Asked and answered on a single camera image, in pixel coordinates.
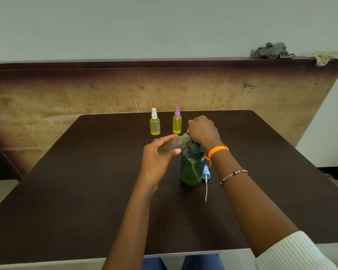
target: blue pants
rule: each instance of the blue pants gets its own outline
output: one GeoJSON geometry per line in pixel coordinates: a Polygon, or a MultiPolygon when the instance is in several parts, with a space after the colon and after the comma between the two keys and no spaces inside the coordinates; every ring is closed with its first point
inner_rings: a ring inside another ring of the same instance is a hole
{"type": "MultiPolygon", "coordinates": [[[[142,270],[167,270],[161,258],[143,260],[142,270]]],[[[185,256],[182,270],[224,270],[218,254],[185,256]]]]}

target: hand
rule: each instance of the hand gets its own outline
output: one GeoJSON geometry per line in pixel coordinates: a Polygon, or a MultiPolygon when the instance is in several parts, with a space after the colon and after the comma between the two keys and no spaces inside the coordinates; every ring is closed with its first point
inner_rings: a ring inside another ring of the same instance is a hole
{"type": "Polygon", "coordinates": [[[214,126],[213,121],[206,116],[199,116],[193,120],[189,120],[188,133],[198,142],[205,151],[210,151],[214,147],[223,146],[218,133],[218,129],[214,126]]]}
{"type": "Polygon", "coordinates": [[[142,164],[138,176],[137,184],[150,188],[154,191],[158,188],[158,183],[167,171],[168,164],[173,156],[180,154],[181,149],[174,149],[164,155],[159,156],[158,148],[175,138],[177,135],[168,135],[154,139],[145,145],[142,157],[142,164]]]}

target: person's left hand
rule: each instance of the person's left hand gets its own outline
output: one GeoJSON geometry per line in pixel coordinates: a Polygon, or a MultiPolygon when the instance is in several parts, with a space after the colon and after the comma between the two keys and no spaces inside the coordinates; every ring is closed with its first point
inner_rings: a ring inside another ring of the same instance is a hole
{"type": "Polygon", "coordinates": [[[167,171],[171,158],[182,151],[181,149],[174,149],[164,155],[159,155],[158,149],[176,136],[168,135],[154,139],[152,143],[144,147],[137,184],[152,189],[153,192],[156,191],[159,181],[167,171]]]}

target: clear plastic bottle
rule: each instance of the clear plastic bottle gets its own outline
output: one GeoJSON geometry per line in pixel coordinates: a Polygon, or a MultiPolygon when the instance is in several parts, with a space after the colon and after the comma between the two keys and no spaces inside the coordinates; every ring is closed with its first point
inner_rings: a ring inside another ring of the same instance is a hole
{"type": "Polygon", "coordinates": [[[195,187],[201,182],[204,169],[204,152],[200,145],[192,140],[189,147],[182,151],[180,161],[180,180],[184,185],[195,187]]]}
{"type": "Polygon", "coordinates": [[[164,144],[163,147],[158,149],[158,154],[163,155],[166,154],[168,151],[174,149],[184,149],[185,144],[191,139],[188,133],[183,134],[182,136],[177,136],[173,138],[168,143],[164,144]]]}
{"type": "Polygon", "coordinates": [[[151,108],[150,133],[152,135],[160,134],[160,120],[156,113],[156,108],[151,108]]]}
{"type": "Polygon", "coordinates": [[[182,117],[180,116],[179,107],[175,107],[173,116],[173,133],[179,134],[182,131],[182,117]]]}

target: white sleeve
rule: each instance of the white sleeve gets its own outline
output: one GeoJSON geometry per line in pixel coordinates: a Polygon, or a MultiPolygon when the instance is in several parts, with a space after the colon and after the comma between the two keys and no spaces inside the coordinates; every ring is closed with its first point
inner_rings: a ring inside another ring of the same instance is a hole
{"type": "Polygon", "coordinates": [[[255,264],[258,270],[338,270],[303,231],[297,231],[268,248],[255,259],[255,264]]]}

